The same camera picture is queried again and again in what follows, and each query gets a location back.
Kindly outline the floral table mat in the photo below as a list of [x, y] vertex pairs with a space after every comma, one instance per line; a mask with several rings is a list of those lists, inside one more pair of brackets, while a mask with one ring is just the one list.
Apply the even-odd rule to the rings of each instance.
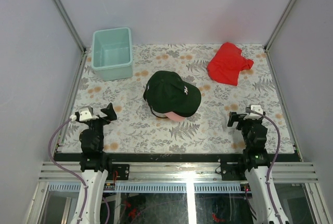
[[[219, 49], [205, 45], [135, 45], [133, 76], [103, 81], [92, 70], [92, 55], [86, 55], [74, 110], [91, 106], [95, 113], [112, 103], [117, 120], [104, 128], [104, 150], [115, 153], [238, 153], [245, 146], [241, 133], [227, 127], [230, 112], [243, 113], [259, 104], [268, 115], [266, 149], [269, 153], [292, 153], [289, 135], [274, 82], [260, 44], [241, 44], [242, 55], [253, 60], [241, 71], [238, 85], [211, 80], [206, 67]], [[159, 70], [174, 71], [201, 92], [198, 111], [182, 122], [155, 117], [143, 93], [149, 78]]]

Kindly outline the pink baseball cap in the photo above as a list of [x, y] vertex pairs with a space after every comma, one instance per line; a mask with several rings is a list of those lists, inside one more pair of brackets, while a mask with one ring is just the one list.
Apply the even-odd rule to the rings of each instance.
[[172, 121], [175, 122], [182, 122], [186, 119], [186, 117], [180, 116], [178, 114], [176, 114], [175, 112], [168, 112], [164, 114], [167, 118], [169, 118]]

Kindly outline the corner aluminium post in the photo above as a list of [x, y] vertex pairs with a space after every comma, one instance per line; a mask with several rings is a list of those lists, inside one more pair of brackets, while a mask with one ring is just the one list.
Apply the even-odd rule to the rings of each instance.
[[288, 19], [291, 11], [293, 10], [296, 2], [298, 0], [289, 0], [287, 3], [287, 6], [285, 7], [281, 17], [278, 20], [278, 23], [276, 24], [272, 34], [270, 35], [270, 37], [268, 38], [266, 44], [264, 45], [264, 50], [266, 52], [269, 51], [269, 49], [272, 47], [274, 41], [276, 40], [276, 38], [278, 37], [282, 27], [284, 26], [286, 20]]
[[60, 14], [65, 26], [67, 27], [69, 33], [71, 34], [75, 44], [77, 45], [78, 49], [81, 53], [85, 53], [86, 46], [84, 45], [83, 41], [81, 40], [72, 20], [70, 19], [63, 3], [61, 0], [52, 0], [58, 13]]

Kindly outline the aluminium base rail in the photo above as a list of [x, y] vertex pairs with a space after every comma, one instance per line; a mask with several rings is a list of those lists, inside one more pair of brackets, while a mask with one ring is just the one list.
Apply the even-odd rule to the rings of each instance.
[[[241, 176], [232, 175], [230, 164], [220, 163], [153, 163], [153, 162], [113, 162], [114, 172], [108, 177], [113, 179], [117, 173], [119, 181], [128, 182], [245, 182]], [[318, 176], [312, 163], [277, 162], [272, 169], [276, 183], [317, 183]]]

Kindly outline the black wire hat stand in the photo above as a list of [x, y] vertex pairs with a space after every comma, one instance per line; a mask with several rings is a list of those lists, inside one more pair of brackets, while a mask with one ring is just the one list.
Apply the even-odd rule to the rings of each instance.
[[157, 118], [167, 118], [167, 116], [164, 113], [156, 112], [153, 108], [150, 108], [150, 110], [151, 113]]

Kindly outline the dark green baseball cap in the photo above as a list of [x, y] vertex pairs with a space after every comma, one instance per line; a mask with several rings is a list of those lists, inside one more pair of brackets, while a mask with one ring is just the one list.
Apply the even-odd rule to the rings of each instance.
[[201, 104], [200, 90], [172, 71], [155, 72], [146, 84], [143, 98], [156, 112], [175, 112], [186, 118], [194, 115]]

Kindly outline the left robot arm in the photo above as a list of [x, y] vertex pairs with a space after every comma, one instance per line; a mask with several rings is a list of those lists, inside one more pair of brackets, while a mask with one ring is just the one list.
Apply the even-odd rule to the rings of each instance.
[[113, 176], [114, 167], [104, 152], [104, 126], [117, 120], [112, 103], [95, 115], [90, 106], [82, 107], [70, 116], [88, 126], [79, 134], [81, 143], [80, 191], [71, 223], [100, 223], [100, 209], [106, 179]]

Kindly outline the left corner aluminium post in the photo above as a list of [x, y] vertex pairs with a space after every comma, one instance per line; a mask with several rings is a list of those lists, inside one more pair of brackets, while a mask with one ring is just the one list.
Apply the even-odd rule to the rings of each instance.
[[75, 44], [77, 45], [78, 49], [81, 53], [85, 53], [86, 46], [84, 45], [83, 41], [81, 40], [72, 20], [70, 19], [63, 3], [61, 0], [52, 0], [58, 13], [60, 14], [65, 26], [67, 27], [69, 33], [71, 34]]

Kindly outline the right corner aluminium post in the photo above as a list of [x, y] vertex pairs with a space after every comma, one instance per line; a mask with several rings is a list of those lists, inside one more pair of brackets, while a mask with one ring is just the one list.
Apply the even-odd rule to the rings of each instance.
[[288, 19], [291, 11], [293, 10], [296, 2], [298, 0], [289, 0], [287, 3], [287, 6], [285, 7], [281, 17], [278, 20], [278, 23], [276, 24], [272, 34], [270, 35], [270, 37], [268, 38], [266, 44], [264, 45], [264, 50], [266, 52], [269, 51], [269, 49], [272, 47], [274, 41], [276, 40], [276, 38], [278, 37], [282, 27], [284, 26], [286, 20]]

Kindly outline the teal plastic bin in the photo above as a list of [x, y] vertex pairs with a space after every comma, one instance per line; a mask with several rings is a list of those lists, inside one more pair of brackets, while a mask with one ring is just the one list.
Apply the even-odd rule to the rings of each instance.
[[133, 76], [130, 28], [95, 31], [91, 54], [91, 68], [102, 80], [121, 80]]

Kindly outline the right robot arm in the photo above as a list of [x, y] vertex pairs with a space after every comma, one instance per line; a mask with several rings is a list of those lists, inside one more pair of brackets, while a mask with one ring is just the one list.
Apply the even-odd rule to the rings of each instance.
[[255, 217], [255, 223], [290, 223], [278, 198], [273, 182], [272, 168], [278, 151], [271, 159], [265, 148], [268, 129], [262, 124], [268, 119], [265, 113], [247, 109], [246, 113], [229, 114], [228, 127], [237, 123], [236, 129], [241, 131], [245, 142], [240, 164], [237, 166], [238, 176], [248, 181], [251, 192], [249, 202]]

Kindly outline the red cloth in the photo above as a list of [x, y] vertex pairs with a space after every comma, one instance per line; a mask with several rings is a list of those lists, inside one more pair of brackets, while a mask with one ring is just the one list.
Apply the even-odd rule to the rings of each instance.
[[250, 70], [254, 61], [242, 56], [242, 50], [235, 44], [222, 44], [213, 59], [207, 65], [210, 79], [218, 83], [237, 86], [239, 73]]

